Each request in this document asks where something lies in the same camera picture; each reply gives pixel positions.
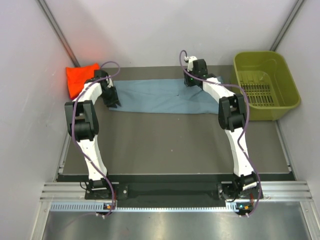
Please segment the grey blue t shirt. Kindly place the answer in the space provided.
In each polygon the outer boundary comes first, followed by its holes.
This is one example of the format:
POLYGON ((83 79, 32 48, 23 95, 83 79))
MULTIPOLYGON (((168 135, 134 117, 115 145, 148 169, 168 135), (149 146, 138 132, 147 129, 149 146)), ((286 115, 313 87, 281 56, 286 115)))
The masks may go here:
POLYGON ((183 79, 119 80, 114 83, 121 106, 111 111, 155 114, 218 114, 219 103, 183 79))

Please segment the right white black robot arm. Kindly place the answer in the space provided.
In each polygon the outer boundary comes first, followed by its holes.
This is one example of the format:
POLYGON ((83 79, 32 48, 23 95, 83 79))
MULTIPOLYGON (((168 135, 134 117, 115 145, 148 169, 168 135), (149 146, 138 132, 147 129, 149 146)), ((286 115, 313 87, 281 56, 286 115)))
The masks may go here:
POLYGON ((241 93, 234 93, 230 84, 221 83, 208 73, 206 61, 195 56, 186 56, 187 67, 184 82, 188 87, 198 86, 218 103, 218 123, 229 140, 233 157, 232 187, 221 192, 223 198, 245 198, 258 186, 257 174, 250 163, 246 143, 248 126, 247 101, 241 93))

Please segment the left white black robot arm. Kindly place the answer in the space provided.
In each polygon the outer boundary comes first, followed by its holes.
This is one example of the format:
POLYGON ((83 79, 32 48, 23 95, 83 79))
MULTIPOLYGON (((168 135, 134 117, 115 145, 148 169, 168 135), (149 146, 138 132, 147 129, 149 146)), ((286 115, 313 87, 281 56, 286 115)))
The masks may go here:
POLYGON ((114 187, 108 179, 98 146, 100 130, 95 103, 102 98, 108 108, 121 106, 112 78, 102 69, 93 71, 93 77, 86 80, 79 96, 64 105, 67 130, 74 145, 83 154, 88 169, 86 184, 87 199, 115 199, 114 187))

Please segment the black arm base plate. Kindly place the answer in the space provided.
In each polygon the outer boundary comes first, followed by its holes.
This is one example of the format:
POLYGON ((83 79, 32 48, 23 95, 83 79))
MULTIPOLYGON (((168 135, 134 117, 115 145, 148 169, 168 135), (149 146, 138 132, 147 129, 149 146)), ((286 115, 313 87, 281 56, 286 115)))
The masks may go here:
POLYGON ((107 182, 97 184, 85 182, 86 200, 116 200, 121 204, 179 205, 200 201, 225 201, 246 198, 249 194, 259 196, 260 186, 240 190, 233 183, 117 183, 109 186, 107 182))

